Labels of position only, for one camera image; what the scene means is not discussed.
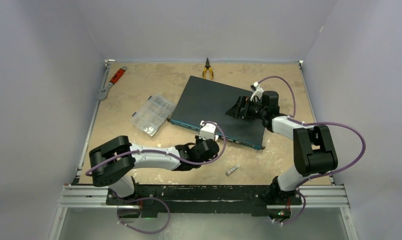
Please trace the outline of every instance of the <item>pliers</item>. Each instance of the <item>pliers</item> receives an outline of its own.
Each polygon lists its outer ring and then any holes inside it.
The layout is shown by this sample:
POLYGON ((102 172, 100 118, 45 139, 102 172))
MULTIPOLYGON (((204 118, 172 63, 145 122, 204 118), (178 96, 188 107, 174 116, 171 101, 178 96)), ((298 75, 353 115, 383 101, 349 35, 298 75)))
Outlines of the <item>pliers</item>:
POLYGON ((202 72, 202 78, 206 79, 206 72, 207 70, 210 71, 210 79, 213 79, 213 70, 212 67, 210 66, 209 58, 207 57, 207 61, 205 62, 205 67, 204 71, 202 72))

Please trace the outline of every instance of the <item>gray wall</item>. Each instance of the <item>gray wall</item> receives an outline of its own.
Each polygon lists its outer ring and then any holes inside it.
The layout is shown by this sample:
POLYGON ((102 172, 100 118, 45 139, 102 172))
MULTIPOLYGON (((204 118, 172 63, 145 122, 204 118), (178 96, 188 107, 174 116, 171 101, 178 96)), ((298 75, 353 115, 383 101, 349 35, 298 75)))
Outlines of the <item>gray wall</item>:
POLYGON ((76 0, 106 59, 298 61, 336 0, 76 0))
POLYGON ((72 0, 0 1, 0 239, 47 239, 103 58, 72 0))
MULTIPOLYGON (((402 240, 402 0, 339 0, 303 71, 317 120, 352 125, 366 139, 364 158, 335 176, 360 238, 402 240)), ((342 166, 359 141, 334 132, 342 166)))

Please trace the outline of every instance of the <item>wooden surface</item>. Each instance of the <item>wooden surface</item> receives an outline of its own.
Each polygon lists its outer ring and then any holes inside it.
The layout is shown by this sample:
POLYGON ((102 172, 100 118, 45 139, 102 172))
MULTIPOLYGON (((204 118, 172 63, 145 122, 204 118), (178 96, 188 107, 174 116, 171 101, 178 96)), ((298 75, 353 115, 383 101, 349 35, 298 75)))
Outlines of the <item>wooden surface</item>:
MULTIPOLYGON (((306 123, 313 122, 305 85, 297 64, 210 64, 214 71, 213 81, 247 90, 251 84, 264 77, 283 77, 295 93, 295 119, 306 123)), ((137 112, 151 95, 161 94, 177 103, 189 77, 202 77, 204 63, 113 63, 107 82, 123 66, 127 67, 127 71, 110 89, 107 99, 99 105, 85 154, 83 172, 90 168, 88 152, 120 135, 128 136, 132 143, 147 147, 168 148, 194 141, 195 131, 168 122, 150 137, 134 127, 130 120, 132 114, 137 112)), ((264 81, 261 86, 265 91, 279 93, 281 113, 292 113, 292 97, 285 83, 272 78, 264 81)), ((219 160, 190 171, 143 168, 131 170, 128 174, 142 184, 268 185, 275 176, 294 164, 293 142, 266 130, 263 146, 264 150, 254 150, 230 143, 219 160), (239 165, 239 169, 226 176, 225 172, 235 165, 239 165)), ((82 175, 80 183, 91 184, 92 178, 82 175)), ((307 184, 329 185, 330 180, 328 177, 321 177, 307 184)))

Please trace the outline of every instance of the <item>floor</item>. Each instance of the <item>floor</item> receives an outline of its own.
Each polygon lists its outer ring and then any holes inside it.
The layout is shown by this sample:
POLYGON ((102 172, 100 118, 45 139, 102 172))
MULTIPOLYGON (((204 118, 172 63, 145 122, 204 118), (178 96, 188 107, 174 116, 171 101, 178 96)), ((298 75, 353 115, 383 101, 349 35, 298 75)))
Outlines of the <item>floor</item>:
MULTIPOLYGON (((214 79, 219 83, 250 89, 250 85, 264 77, 278 75, 286 79, 295 93, 295 119, 313 122, 313 114, 297 64, 214 63, 211 62, 214 79)), ((98 113, 85 154, 83 172, 90 168, 88 152, 105 142, 126 135, 132 143, 147 147, 168 148, 193 142, 196 132, 165 122, 150 137, 134 127, 130 119, 154 94, 161 94, 177 103, 191 75, 202 77, 203 63, 131 63, 115 62, 111 65, 107 82, 123 67, 127 71, 111 88, 108 98, 99 105, 98 113)), ((268 79, 262 88, 279 94, 280 111, 291 114, 293 102, 288 87, 279 79, 268 79)), ((129 171, 141 184, 197 184, 197 185, 269 185, 275 176, 285 172, 293 160, 293 143, 276 133, 265 130, 264 150, 228 144, 223 156, 216 162, 190 171, 168 171, 143 168, 129 171), (239 165, 230 176, 225 172, 239 165)), ((82 175, 79 183, 91 184, 92 178, 82 175)), ((314 179, 306 184, 330 185, 328 177, 314 179)))

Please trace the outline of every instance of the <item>transparent storage box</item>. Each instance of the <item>transparent storage box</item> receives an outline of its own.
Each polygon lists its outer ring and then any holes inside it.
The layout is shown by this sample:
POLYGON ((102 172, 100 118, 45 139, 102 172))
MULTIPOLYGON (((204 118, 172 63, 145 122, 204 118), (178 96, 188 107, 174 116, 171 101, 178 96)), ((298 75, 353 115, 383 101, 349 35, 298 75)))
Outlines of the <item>transparent storage box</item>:
POLYGON ((130 122, 139 130, 154 136, 166 118, 175 110, 176 104, 160 94, 150 96, 143 107, 132 115, 130 122))

